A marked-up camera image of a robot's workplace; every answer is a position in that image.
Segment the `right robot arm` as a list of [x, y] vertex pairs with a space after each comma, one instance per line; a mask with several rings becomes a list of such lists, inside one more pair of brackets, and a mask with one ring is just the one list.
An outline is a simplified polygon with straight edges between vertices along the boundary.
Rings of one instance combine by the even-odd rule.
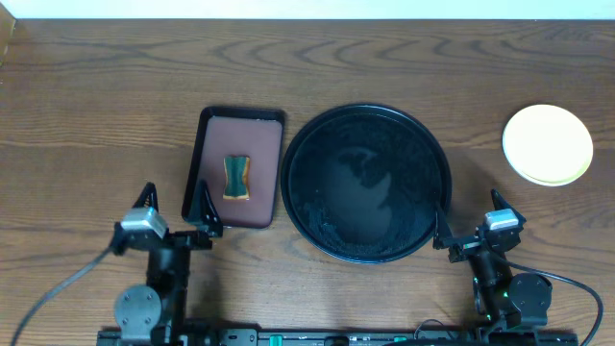
[[528, 330], [548, 322], [553, 287], [528, 270], [513, 274], [505, 253], [520, 244], [527, 219], [495, 189], [494, 209], [473, 235], [455, 237], [441, 208], [435, 212], [433, 248], [449, 251], [451, 263], [467, 261], [472, 269], [475, 309], [494, 330]]

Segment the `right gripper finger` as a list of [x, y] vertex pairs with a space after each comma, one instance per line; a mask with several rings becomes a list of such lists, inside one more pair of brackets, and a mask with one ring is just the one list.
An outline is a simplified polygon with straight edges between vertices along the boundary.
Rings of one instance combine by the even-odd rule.
[[435, 226], [432, 246], [436, 250], [449, 248], [453, 242], [453, 234], [446, 220], [446, 213], [438, 203], [435, 204]]
[[520, 224], [525, 224], [527, 222], [527, 219], [519, 211], [514, 209], [497, 189], [493, 188], [490, 191], [490, 195], [495, 210], [511, 210]]

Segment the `light green plate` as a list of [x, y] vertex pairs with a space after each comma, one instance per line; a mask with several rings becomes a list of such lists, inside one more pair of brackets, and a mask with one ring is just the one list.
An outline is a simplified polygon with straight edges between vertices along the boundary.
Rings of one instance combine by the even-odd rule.
[[555, 187], [568, 185], [580, 178], [593, 159], [593, 147], [588, 149], [531, 149], [503, 145], [504, 157], [523, 179], [537, 185]]

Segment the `green orange sponge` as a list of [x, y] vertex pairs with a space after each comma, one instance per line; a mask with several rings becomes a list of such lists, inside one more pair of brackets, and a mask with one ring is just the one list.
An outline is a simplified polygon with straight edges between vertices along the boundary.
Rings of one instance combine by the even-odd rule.
[[250, 158], [228, 156], [224, 159], [226, 183], [223, 192], [225, 200], [247, 200], [250, 198]]

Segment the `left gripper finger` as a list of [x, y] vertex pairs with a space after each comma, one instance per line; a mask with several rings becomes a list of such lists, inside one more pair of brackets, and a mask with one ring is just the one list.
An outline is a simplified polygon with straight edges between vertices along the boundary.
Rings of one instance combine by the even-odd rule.
[[154, 183], [148, 182], [133, 204], [134, 208], [153, 208], [159, 210], [158, 194]]
[[223, 223], [212, 202], [205, 180], [196, 183], [186, 222], [209, 237], [223, 235]]

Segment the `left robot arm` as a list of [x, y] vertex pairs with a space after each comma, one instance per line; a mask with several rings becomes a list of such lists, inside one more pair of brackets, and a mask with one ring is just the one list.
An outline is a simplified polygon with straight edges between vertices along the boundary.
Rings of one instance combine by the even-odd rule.
[[119, 345], [215, 345], [217, 332], [204, 322], [185, 317], [191, 253], [212, 248], [223, 224], [201, 180], [194, 196], [196, 215], [204, 225], [193, 231], [171, 232], [159, 213], [156, 186], [145, 185], [133, 207], [114, 224], [111, 251], [146, 252], [146, 283], [126, 289], [116, 299], [114, 316]]

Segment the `yellow plate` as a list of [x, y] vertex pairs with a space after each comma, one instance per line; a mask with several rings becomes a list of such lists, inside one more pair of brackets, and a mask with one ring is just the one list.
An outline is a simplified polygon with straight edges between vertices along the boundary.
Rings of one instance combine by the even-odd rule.
[[502, 134], [502, 145], [531, 149], [588, 149], [594, 146], [583, 122], [561, 107], [539, 104], [514, 113]]

